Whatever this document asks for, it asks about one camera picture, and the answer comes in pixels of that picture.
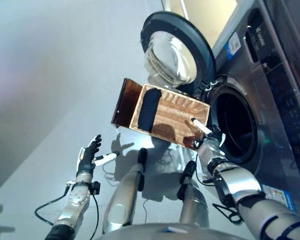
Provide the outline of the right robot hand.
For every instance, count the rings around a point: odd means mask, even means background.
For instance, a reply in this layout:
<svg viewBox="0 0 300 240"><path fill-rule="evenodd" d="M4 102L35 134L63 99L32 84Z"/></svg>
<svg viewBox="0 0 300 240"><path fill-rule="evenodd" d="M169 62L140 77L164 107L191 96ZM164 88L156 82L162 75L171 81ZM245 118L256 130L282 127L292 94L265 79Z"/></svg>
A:
<svg viewBox="0 0 300 240"><path fill-rule="evenodd" d="M199 130L203 132L203 135L207 138L215 138L219 142L219 147L221 147L225 140L226 140L226 134L221 131L221 129L215 125L204 125L201 121L199 121L196 118L191 118L192 123L195 127L197 127Z"/></svg>

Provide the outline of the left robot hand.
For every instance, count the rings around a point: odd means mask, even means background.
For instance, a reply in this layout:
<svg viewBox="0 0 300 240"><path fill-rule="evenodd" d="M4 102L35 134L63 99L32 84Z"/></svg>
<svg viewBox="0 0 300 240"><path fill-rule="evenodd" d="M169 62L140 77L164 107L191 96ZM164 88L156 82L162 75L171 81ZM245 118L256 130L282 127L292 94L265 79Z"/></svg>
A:
<svg viewBox="0 0 300 240"><path fill-rule="evenodd" d="M82 147L79 151L76 163L76 175L82 173L93 174L95 167L102 166L112 160L115 160L120 153L118 151L95 156L99 152L102 136L96 135L88 146Z"/></svg>

